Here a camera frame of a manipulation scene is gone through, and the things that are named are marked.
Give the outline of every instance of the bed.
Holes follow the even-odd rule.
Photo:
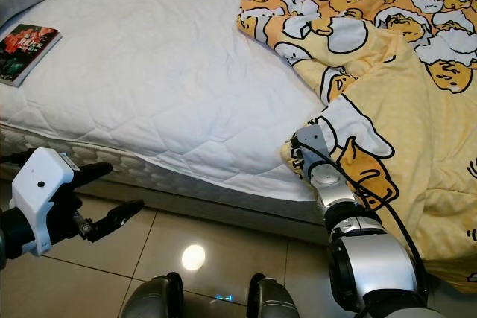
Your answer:
[[[279,155],[321,105],[240,34],[239,2],[45,0],[14,17],[2,37],[24,23],[63,38],[18,89],[0,85],[2,153],[108,161],[113,174],[84,192],[325,243],[311,193]]]

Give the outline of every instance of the floor tile grout line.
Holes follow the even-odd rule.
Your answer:
[[[144,240],[144,245],[142,245],[141,253],[139,254],[139,258],[137,259],[136,266],[134,267],[133,276],[131,277],[131,280],[129,281],[129,285],[127,286],[126,293],[124,294],[124,297],[123,297],[122,302],[121,302],[121,306],[119,307],[119,312],[118,312],[117,318],[121,318],[121,311],[122,311],[122,308],[124,307],[124,304],[126,303],[127,292],[129,292],[131,284],[133,283],[133,279],[135,279],[134,274],[136,273],[137,267],[139,266],[139,262],[141,261],[142,253],[144,252],[144,248],[146,247],[146,243],[148,242],[149,235],[150,235],[151,230],[154,226],[154,221],[156,221],[156,217],[157,217],[158,212],[159,212],[159,210],[156,210],[156,213],[154,214],[154,217],[151,221],[151,227],[149,228],[148,234],[146,235],[146,239]]]
[[[156,214],[154,214],[154,218],[152,219],[151,222],[151,227],[149,228],[148,234],[146,235],[146,239],[144,240],[144,245],[142,245],[141,253],[139,254],[139,258],[137,259],[136,266],[134,267],[133,271],[133,276],[131,278],[134,278],[134,275],[136,274],[137,267],[139,266],[139,262],[141,261],[142,253],[144,252],[144,248],[146,247],[146,243],[148,242],[149,235],[151,234],[152,228],[154,226],[154,222],[156,221],[157,214],[159,214],[159,210],[156,210]]]
[[[133,283],[133,279],[130,279],[130,280],[129,280],[129,284],[127,285],[126,293],[124,294],[124,297],[123,297],[123,299],[122,299],[122,301],[121,301],[121,305],[119,306],[119,312],[118,312],[117,318],[121,318],[122,308],[124,307],[124,304],[125,304],[125,302],[126,302],[127,292],[129,292],[129,288],[131,287],[131,283]]]
[[[121,273],[111,272],[111,271],[108,271],[108,270],[102,270],[101,268],[86,266],[85,264],[78,264],[78,263],[76,263],[76,262],[71,262],[71,261],[63,260],[63,259],[61,259],[61,258],[56,258],[56,257],[52,257],[52,256],[47,256],[47,255],[42,255],[42,257],[50,258],[51,260],[55,260],[55,261],[64,262],[65,264],[73,264],[73,265],[75,265],[75,266],[80,266],[80,267],[84,267],[84,268],[89,268],[89,269],[91,269],[91,270],[99,271],[99,272],[102,272],[102,273],[109,273],[109,274],[114,275],[114,276],[124,277],[125,279],[131,279],[131,278],[132,278],[131,276],[123,275],[123,274],[121,274]]]
[[[286,267],[288,266],[288,248],[290,247],[290,239],[286,240],[286,255],[285,255],[285,274],[283,275],[283,287],[286,285]]]

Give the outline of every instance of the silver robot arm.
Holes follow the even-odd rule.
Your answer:
[[[426,306],[423,266],[417,267],[400,242],[386,232],[375,211],[365,208],[351,192],[329,157],[320,127],[299,130],[291,142],[329,233],[335,301],[344,310],[358,313],[357,317],[442,318]]]

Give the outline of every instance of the black cable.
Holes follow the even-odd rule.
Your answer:
[[[404,239],[405,239],[406,243],[409,245],[409,249],[411,250],[411,253],[414,257],[414,262],[416,264],[417,289],[419,290],[419,294],[421,295],[421,299],[424,302],[427,302],[427,297],[429,295],[429,288],[428,288],[428,285],[427,285],[426,268],[424,267],[423,259],[420,257],[419,251],[417,250],[416,245],[414,244],[414,241],[412,240],[411,236],[409,235],[408,230],[404,226],[404,223],[402,223],[401,218],[396,213],[394,208],[391,205],[389,205],[388,202],[383,200],[379,195],[374,194],[372,191],[368,190],[363,185],[361,185],[358,182],[355,182],[353,179],[351,179],[339,165],[336,165],[330,158],[323,155],[318,150],[316,150],[313,147],[311,147],[311,146],[309,146],[305,143],[302,143],[302,142],[298,142],[297,144],[301,147],[304,147],[304,148],[310,150],[314,154],[317,154],[327,164],[331,165],[335,170],[337,170],[341,175],[343,175],[343,177],[345,177],[346,180],[348,182],[350,182],[355,188],[358,188],[360,191],[363,191],[364,193],[366,193],[366,194],[370,195],[371,197],[375,198],[376,200],[378,200],[389,211],[389,213],[393,217],[394,221],[396,221],[396,224],[398,225],[399,230],[401,230],[402,236],[404,236]]]
[[[356,191],[358,192],[358,196],[359,196],[361,194],[360,188],[356,188]],[[372,208],[371,208],[371,206],[370,206],[370,204],[367,200],[362,200],[362,202],[363,202],[364,206],[366,206],[366,209],[372,210]]]
[[[26,150],[25,152],[21,153],[13,153],[10,154],[9,156],[1,156],[0,157],[0,164],[1,163],[12,163],[12,164],[17,164],[20,167],[22,167],[30,158],[31,154],[36,150],[36,148],[30,148]]]

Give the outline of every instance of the white mattress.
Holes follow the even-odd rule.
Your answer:
[[[236,30],[239,2],[44,1],[2,36],[26,23],[63,39],[18,89],[0,84],[1,122],[226,188],[311,200],[279,149],[321,105],[287,63]]]

